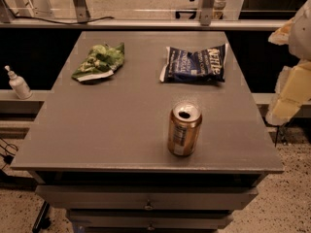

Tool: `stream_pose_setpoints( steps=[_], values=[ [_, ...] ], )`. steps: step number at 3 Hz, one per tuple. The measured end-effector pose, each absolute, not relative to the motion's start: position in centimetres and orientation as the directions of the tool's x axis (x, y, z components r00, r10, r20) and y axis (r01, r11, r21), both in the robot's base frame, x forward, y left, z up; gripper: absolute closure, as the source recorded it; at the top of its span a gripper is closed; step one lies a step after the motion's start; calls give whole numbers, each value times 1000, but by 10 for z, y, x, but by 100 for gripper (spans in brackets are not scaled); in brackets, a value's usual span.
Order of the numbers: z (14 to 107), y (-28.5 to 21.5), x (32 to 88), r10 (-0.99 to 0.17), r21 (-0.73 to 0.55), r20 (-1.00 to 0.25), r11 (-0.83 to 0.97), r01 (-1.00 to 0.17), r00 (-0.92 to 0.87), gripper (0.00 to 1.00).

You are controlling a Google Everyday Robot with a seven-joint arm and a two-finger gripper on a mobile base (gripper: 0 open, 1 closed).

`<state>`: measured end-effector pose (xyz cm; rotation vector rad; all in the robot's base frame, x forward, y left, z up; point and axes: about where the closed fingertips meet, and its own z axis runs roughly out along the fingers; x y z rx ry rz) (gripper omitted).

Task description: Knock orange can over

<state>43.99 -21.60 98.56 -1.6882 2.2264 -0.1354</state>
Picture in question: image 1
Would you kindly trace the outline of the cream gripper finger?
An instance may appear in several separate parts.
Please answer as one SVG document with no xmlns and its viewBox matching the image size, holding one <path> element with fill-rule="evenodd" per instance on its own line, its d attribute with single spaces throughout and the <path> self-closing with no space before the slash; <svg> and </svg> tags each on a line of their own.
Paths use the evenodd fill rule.
<svg viewBox="0 0 311 233">
<path fill-rule="evenodd" d="M 293 68 L 284 66 L 277 79 L 275 94 L 265 119 L 271 125 L 283 125 L 310 99 L 311 62 L 300 60 Z"/>
<path fill-rule="evenodd" d="M 288 45 L 291 42 L 293 24 L 294 20 L 289 19 L 269 36 L 268 42 L 278 46 Z"/>
</svg>

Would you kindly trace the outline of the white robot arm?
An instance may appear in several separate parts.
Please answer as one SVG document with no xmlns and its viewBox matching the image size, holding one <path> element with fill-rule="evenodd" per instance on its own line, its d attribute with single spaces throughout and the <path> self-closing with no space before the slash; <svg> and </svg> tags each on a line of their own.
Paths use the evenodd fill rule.
<svg viewBox="0 0 311 233">
<path fill-rule="evenodd" d="M 294 67 L 284 66 L 280 72 L 265 116 L 269 124 L 280 126 L 289 122 L 311 99 L 311 0 L 274 31 L 268 41 L 287 45 L 289 53 L 299 59 Z"/>
</svg>

